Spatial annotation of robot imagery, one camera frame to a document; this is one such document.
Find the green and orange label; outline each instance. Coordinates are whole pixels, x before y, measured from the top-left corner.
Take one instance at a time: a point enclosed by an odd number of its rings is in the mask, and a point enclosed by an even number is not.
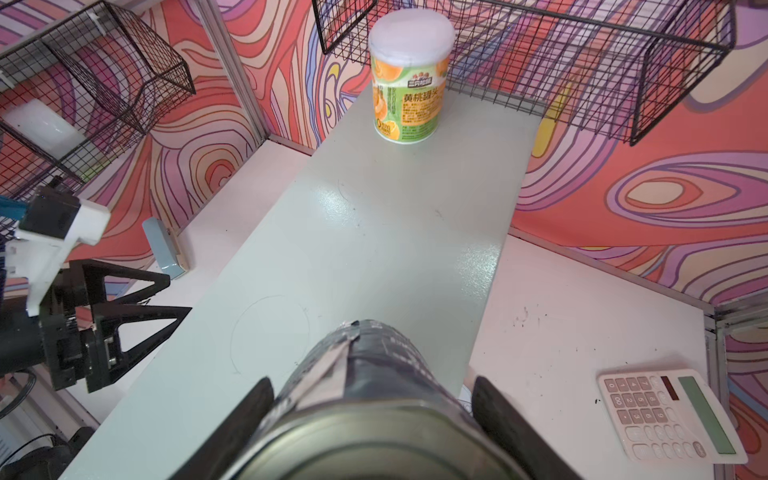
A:
[[[427,138],[437,128],[448,59],[435,65],[395,67],[371,55],[374,122],[379,133],[402,144]]]

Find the white calculator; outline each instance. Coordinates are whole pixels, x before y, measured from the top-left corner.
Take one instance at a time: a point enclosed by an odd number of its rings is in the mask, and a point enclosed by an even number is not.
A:
[[[633,460],[746,463],[736,429],[695,370],[604,374],[598,388]]]

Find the white clip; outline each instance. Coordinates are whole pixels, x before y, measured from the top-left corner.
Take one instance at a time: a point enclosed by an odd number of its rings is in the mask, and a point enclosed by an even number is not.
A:
[[[94,21],[94,23],[96,24],[96,28],[98,28],[98,31],[101,33],[101,35],[104,37],[107,36],[107,31],[104,30],[104,27],[101,26],[101,23],[98,21],[98,15],[96,15],[93,12],[89,12],[88,17],[90,17],[91,20]]]
[[[13,83],[13,80],[5,76],[5,72],[3,70],[0,70],[0,81],[8,85],[8,88],[11,88],[11,89],[13,89],[16,86],[16,84]]]

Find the black wire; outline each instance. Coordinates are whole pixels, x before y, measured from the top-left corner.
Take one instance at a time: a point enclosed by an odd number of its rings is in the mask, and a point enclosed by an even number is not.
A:
[[[28,375],[27,377],[27,384],[24,385],[24,388],[21,390],[21,392],[18,393],[15,399],[13,399],[8,406],[6,406],[3,410],[0,410],[0,419],[4,418],[7,414],[14,411],[16,407],[19,406],[21,402],[24,402],[24,400],[27,398],[29,393],[32,391],[32,387],[35,386],[35,382],[38,381],[38,377],[32,373],[29,369],[23,369],[19,370],[17,373],[26,373]]]
[[[30,440],[29,442],[26,442],[24,445],[18,447],[16,450],[14,450],[14,452],[12,454],[10,454],[7,457],[5,457],[5,460],[0,462],[0,468],[2,468],[2,466],[5,465],[5,463],[8,460],[13,458],[13,455],[16,455],[17,453],[19,453],[25,446],[29,445],[30,443],[34,442],[35,440],[39,440],[39,439],[43,438],[43,437],[51,437],[51,438],[53,438],[54,440],[51,440],[51,445],[56,445],[56,440],[55,440],[56,435],[54,435],[52,433],[44,433],[42,435],[38,435],[38,436],[34,437],[32,440]]]

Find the wire mesh basket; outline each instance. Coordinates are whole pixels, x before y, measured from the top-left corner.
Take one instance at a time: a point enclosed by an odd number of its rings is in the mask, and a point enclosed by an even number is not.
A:
[[[368,33],[430,8],[457,38],[448,89],[635,145],[736,40],[728,0],[313,0],[323,53],[368,63]]]
[[[107,2],[0,52],[0,195],[77,192],[194,93],[182,57]],[[12,223],[0,217],[0,240]]]

